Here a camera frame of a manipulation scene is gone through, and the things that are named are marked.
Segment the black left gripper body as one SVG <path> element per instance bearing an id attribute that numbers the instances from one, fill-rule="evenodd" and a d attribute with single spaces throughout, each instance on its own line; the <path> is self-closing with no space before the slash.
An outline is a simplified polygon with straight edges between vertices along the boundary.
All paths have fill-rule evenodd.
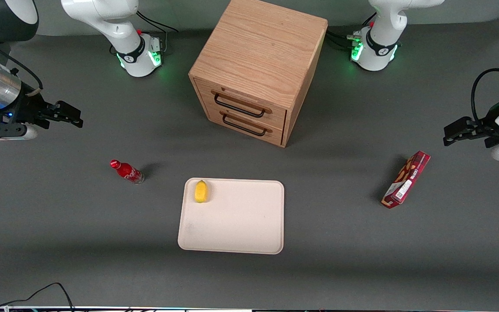
<path id="1" fill-rule="evenodd" d="M 490 108 L 487 115 L 480 119 L 477 112 L 474 112 L 477 133 L 486 137 L 484 144 L 487 149 L 499 145 L 499 126 L 496 124 L 497 117 L 499 117 L 499 108 Z"/>

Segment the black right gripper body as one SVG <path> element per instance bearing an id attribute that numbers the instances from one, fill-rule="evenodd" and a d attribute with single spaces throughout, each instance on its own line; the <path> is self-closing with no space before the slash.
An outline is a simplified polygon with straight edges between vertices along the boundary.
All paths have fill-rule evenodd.
<path id="1" fill-rule="evenodd" d="M 26 95 L 34 91 L 29 85 L 20 86 L 18 97 L 5 108 L 5 117 L 11 123 L 29 123 L 48 129 L 50 121 L 58 121 L 54 105 L 48 103 L 40 94 Z"/>

